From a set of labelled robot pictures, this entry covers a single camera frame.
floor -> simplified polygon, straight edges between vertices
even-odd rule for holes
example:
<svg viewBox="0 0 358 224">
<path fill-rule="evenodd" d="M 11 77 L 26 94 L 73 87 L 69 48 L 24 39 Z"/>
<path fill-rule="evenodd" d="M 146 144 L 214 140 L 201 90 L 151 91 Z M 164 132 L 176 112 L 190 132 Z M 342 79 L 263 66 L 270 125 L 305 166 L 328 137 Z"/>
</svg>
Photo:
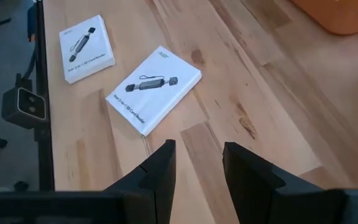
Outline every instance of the floor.
<svg viewBox="0 0 358 224">
<path fill-rule="evenodd" d="M 30 190 L 37 190 L 38 155 L 33 130 L 1 118 L 2 94 L 13 88 L 16 73 L 25 72 L 34 49 L 34 43 L 27 41 L 27 10 L 32 4 L 31 0 L 0 0 L 0 20 L 12 18 L 0 26 L 0 138 L 8 141 L 0 149 L 0 187 L 22 180 L 30 184 Z"/>
</svg>

product image on box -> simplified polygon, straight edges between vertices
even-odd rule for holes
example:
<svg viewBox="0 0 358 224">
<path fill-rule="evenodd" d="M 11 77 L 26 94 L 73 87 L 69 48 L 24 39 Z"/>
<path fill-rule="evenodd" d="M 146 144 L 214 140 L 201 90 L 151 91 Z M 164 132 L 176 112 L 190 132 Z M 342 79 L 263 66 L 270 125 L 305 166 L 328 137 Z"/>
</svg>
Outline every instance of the product image on box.
<svg viewBox="0 0 358 224">
<path fill-rule="evenodd" d="M 145 75 L 141 75 L 139 77 L 140 80 L 146 80 L 146 79 L 150 79 L 150 78 L 159 78 L 157 80 L 151 80 L 151 81 L 146 81 L 146 82 L 142 82 L 140 84 L 130 84 L 128 86 L 125 87 L 125 91 L 127 92 L 132 92 L 134 90 L 148 90 L 151 88 L 160 88 L 162 86 L 164 86 L 165 84 L 169 84 L 170 86 L 176 85 L 178 84 L 178 77 L 171 77 L 169 80 L 165 80 L 164 76 L 153 76 L 153 77 L 148 77 Z"/>
<path fill-rule="evenodd" d="M 78 39 L 77 43 L 75 43 L 75 45 L 70 48 L 70 51 L 72 52 L 74 50 L 74 48 L 76 47 L 75 52 L 69 59 L 70 62 L 74 62 L 74 60 L 77 58 L 78 53 L 80 53 L 82 51 L 82 48 L 84 48 L 84 46 L 90 39 L 90 35 L 93 34 L 95 30 L 96 30 L 96 28 L 94 28 L 94 27 L 89 28 L 88 33 L 83 35 L 80 39 Z"/>
</svg>

